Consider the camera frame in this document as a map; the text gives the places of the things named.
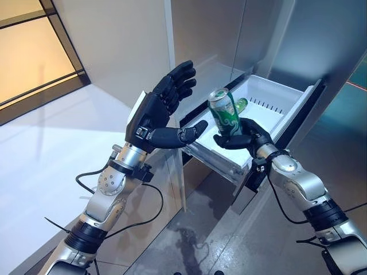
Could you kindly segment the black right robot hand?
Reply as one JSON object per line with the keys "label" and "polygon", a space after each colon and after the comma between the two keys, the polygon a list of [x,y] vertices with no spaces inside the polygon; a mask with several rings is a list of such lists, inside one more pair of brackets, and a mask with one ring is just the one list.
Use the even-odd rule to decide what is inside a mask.
{"label": "black right robot hand", "polygon": [[242,134],[230,137],[214,135],[216,144],[226,150],[247,149],[253,158],[257,157],[257,151],[261,146],[274,145],[270,134],[254,120],[240,118],[240,125]]}

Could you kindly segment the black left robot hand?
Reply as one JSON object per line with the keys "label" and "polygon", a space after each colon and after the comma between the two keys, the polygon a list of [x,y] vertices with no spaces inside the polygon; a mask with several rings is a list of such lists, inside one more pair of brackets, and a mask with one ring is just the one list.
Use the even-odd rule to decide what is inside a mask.
{"label": "black left robot hand", "polygon": [[182,148],[193,143],[206,130],[208,122],[201,120],[189,128],[170,128],[170,116],[180,101],[192,95],[196,86],[196,70],[188,60],[169,72],[145,95],[126,128],[125,141],[147,153],[156,148]]}

